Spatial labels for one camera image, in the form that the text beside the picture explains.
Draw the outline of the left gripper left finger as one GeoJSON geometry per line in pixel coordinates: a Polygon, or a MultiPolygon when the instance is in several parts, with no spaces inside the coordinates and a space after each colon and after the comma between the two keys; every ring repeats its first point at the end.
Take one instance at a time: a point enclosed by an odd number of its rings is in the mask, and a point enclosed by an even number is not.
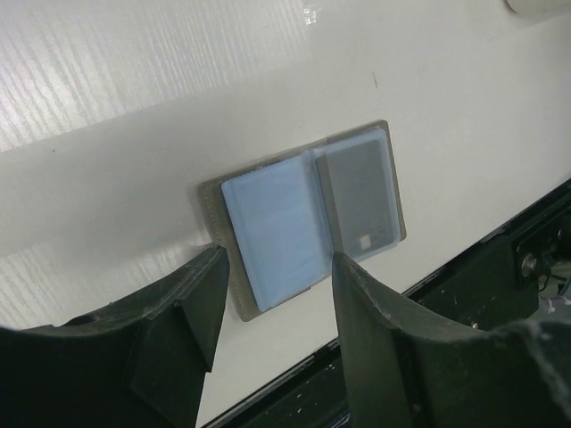
{"type": "Polygon", "coordinates": [[[212,370],[228,255],[210,247],[163,279],[74,317],[60,427],[193,427],[212,370]]]}

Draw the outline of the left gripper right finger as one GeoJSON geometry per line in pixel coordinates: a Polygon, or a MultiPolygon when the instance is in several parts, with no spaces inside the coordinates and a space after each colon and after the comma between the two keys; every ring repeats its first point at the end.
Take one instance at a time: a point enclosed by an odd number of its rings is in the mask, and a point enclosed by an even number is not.
{"type": "Polygon", "coordinates": [[[335,318],[354,427],[460,427],[471,413],[470,327],[423,307],[335,253],[335,318]]]}

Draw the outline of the grey card holder wallet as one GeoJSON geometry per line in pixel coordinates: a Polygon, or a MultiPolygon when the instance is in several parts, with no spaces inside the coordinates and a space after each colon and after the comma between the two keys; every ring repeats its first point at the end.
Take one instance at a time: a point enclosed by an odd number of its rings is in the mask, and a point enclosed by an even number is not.
{"type": "Polygon", "coordinates": [[[229,286],[244,321],[291,300],[329,277],[336,251],[316,159],[328,144],[375,139],[386,147],[400,240],[407,236],[389,125],[376,120],[259,160],[203,182],[198,189],[211,237],[228,251],[229,286]]]}

